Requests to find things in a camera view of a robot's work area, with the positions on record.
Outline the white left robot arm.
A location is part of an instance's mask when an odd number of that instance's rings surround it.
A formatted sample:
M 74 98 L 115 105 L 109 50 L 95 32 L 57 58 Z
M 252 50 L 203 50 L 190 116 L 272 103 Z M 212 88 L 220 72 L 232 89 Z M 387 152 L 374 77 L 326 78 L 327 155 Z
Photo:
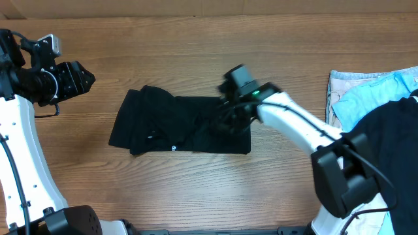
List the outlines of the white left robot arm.
M 131 234 L 123 220 L 100 220 L 91 206 L 67 204 L 40 146 L 34 105 L 87 93 L 94 75 L 77 61 L 57 64 L 59 39 L 29 40 L 1 30 L 1 185 L 9 234 Z

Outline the black polo shirt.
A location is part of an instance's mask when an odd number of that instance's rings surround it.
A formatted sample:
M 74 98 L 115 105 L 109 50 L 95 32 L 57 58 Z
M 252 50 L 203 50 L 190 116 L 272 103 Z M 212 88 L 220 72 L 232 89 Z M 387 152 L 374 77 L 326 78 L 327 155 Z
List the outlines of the black polo shirt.
M 173 96 L 164 89 L 130 89 L 118 111 L 109 145 L 131 155 L 151 151 L 247 154 L 251 132 L 230 134 L 218 97 Z

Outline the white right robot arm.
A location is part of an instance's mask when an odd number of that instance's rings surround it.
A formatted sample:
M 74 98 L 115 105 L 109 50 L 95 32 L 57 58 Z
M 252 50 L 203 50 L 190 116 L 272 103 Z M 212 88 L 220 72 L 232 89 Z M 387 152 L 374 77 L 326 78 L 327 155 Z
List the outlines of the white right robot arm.
M 312 161 L 315 193 L 321 203 L 305 227 L 279 228 L 281 234 L 379 234 L 387 205 L 380 193 L 386 181 L 365 136 L 347 134 L 301 108 L 271 83 L 224 82 L 222 124 L 230 133 L 251 120 L 276 129 Z

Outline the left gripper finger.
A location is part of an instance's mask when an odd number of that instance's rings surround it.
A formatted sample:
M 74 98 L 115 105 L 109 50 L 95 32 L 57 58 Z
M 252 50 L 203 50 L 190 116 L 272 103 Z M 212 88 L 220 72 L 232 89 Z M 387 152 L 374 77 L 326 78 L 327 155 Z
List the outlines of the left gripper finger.
M 75 85 L 72 85 L 70 98 L 87 93 L 91 89 L 93 83 L 94 81 L 87 81 L 87 80 L 76 82 Z
M 78 73 L 81 81 L 85 85 L 93 85 L 95 82 L 95 76 L 85 69 L 80 62 L 75 61 L 74 62 L 74 69 Z

